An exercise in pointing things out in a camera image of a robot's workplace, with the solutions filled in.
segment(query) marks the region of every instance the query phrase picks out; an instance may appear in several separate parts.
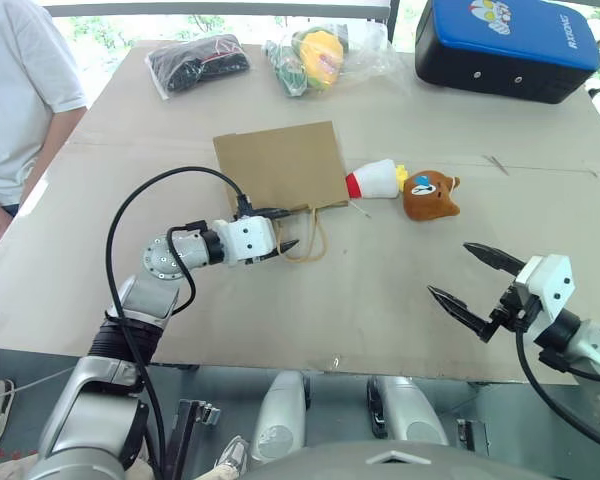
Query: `blue case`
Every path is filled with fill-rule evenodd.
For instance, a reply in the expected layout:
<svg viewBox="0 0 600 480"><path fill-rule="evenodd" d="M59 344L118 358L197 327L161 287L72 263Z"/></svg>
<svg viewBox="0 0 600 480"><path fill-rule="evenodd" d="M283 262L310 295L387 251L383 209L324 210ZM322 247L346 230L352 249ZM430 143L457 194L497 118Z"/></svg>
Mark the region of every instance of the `blue case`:
<svg viewBox="0 0 600 480"><path fill-rule="evenodd" d="M598 46L580 13L538 0L505 2L429 0L416 32L418 76L559 103L600 68Z"/></svg>

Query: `white t-shirt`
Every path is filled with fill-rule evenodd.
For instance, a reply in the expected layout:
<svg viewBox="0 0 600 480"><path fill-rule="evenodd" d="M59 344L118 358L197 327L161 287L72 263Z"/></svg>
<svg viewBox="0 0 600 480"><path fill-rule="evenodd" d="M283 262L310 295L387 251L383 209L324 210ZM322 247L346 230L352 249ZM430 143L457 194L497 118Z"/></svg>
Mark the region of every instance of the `white t-shirt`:
<svg viewBox="0 0 600 480"><path fill-rule="evenodd" d="M20 195L53 113L86 105L76 65L51 16L0 0L0 205Z"/></svg>

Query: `logo on blue case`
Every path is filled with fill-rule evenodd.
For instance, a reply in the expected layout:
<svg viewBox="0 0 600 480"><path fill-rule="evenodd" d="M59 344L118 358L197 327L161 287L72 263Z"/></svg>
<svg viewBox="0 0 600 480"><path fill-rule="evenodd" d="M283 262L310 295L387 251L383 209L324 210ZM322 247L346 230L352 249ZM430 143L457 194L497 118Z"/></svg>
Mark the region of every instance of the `logo on blue case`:
<svg viewBox="0 0 600 480"><path fill-rule="evenodd" d="M469 5L469 10L480 20L489 23L489 28L500 35L509 35L511 29L511 9L502 2L491 0L474 0Z"/></svg>

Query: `black item in plastic bag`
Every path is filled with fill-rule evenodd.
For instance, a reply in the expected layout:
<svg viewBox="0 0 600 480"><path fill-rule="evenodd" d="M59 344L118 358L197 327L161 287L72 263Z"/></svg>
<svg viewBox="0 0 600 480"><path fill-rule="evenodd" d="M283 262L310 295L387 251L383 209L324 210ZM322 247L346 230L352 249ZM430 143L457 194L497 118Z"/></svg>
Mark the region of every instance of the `black item in plastic bag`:
<svg viewBox="0 0 600 480"><path fill-rule="evenodd" d="M159 48L146 59L162 98L196 83L249 69L249 59L230 34Z"/></svg>

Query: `person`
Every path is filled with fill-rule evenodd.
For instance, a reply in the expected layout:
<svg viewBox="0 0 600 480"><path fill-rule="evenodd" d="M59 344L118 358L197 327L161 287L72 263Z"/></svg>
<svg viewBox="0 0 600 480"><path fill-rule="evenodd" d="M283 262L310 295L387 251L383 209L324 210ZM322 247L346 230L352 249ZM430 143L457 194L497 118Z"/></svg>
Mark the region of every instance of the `person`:
<svg viewBox="0 0 600 480"><path fill-rule="evenodd" d="M240 435L233 437L216 461L214 468L197 477L196 480L236 480L247 470L249 444ZM19 460L0 464L0 480L24 480L35 466L37 455L29 455ZM155 480L149 466L146 445L138 458L126 471L126 480Z"/></svg>
<svg viewBox="0 0 600 480"><path fill-rule="evenodd" d="M86 111L76 64L31 0L0 0L0 239ZM0 380L0 437L13 400Z"/></svg>

